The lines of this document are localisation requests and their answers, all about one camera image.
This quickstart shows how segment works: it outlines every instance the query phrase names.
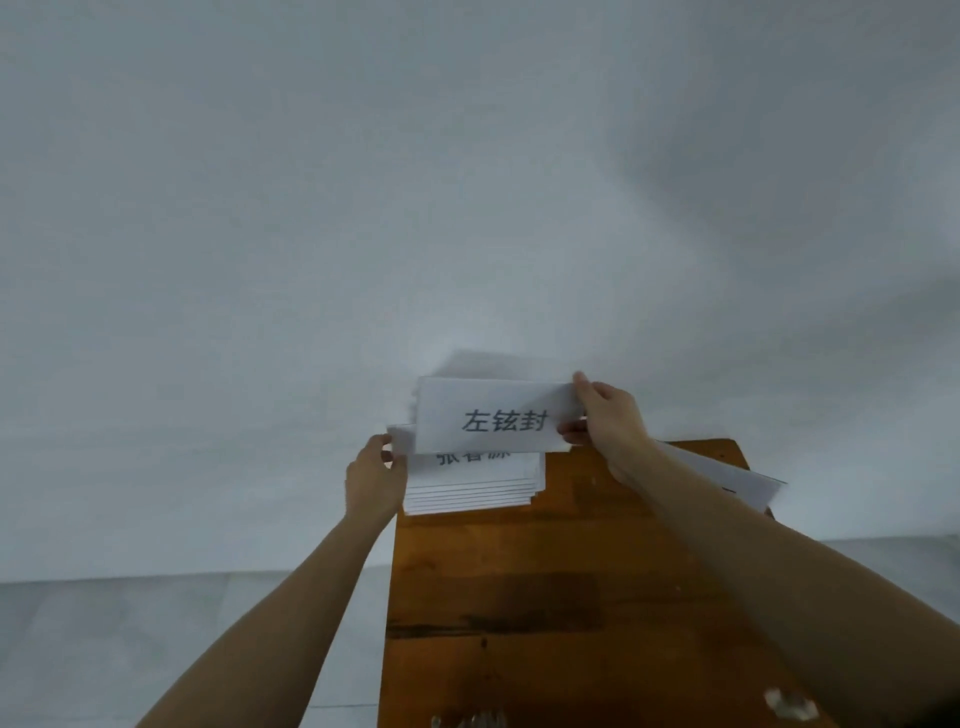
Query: person's left hand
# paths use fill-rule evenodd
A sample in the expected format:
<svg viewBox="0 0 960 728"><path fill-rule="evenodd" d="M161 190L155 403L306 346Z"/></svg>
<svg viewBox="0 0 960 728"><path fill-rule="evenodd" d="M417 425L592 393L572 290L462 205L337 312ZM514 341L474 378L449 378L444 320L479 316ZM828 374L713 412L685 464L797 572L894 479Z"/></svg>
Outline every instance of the person's left hand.
<svg viewBox="0 0 960 728"><path fill-rule="evenodd" d="M347 466L347 515L372 518L386 525L403 504L407 490L407 459L383 448L390 435L373 435Z"/></svg>

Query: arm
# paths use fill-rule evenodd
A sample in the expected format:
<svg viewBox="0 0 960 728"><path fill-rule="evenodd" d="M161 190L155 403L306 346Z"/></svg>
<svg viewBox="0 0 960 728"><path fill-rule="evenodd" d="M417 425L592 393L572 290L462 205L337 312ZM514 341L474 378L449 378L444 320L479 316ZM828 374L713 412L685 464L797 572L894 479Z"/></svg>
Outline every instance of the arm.
<svg viewBox="0 0 960 728"><path fill-rule="evenodd" d="M727 586L843 725L904 725L960 699L960 626L827 546L761 516L657 449L634 398L577 373L593 443Z"/></svg>
<svg viewBox="0 0 960 728"><path fill-rule="evenodd" d="M347 468L347 514L270 594L180 677L139 728L300 725L367 554L399 510L406 461L387 435Z"/></svg>

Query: person's right arm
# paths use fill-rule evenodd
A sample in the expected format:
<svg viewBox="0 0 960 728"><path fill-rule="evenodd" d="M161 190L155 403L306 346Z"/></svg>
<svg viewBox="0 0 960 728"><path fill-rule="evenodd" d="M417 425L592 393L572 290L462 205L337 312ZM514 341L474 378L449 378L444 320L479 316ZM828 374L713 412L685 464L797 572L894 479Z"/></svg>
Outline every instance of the person's right arm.
<svg viewBox="0 0 960 728"><path fill-rule="evenodd" d="M567 442L600 450L841 725L902 726L960 700L960 626L670 458L629 393L574 383L587 419L561 426Z"/></svg>

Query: wooden desk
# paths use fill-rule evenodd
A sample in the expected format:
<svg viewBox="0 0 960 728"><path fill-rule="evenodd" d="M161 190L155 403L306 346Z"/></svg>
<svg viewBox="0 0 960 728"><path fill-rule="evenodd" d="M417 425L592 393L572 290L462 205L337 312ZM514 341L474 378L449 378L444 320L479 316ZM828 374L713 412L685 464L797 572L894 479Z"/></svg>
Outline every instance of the wooden desk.
<svg viewBox="0 0 960 728"><path fill-rule="evenodd" d="M747 467L732 440L674 445ZM380 728L778 724L763 692L797 680L686 547L595 450L546 472L530 506L400 516Z"/></svg>

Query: gray floor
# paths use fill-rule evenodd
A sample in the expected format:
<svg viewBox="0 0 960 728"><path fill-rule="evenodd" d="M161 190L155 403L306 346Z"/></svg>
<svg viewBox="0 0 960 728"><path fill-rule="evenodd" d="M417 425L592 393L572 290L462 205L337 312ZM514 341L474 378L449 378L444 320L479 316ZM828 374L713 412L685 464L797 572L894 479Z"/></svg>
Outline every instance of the gray floor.
<svg viewBox="0 0 960 728"><path fill-rule="evenodd" d="M960 541L830 544L960 622ZM0 585L0 725L132 725L284 574ZM303 726L376 725L389 567L365 569Z"/></svg>

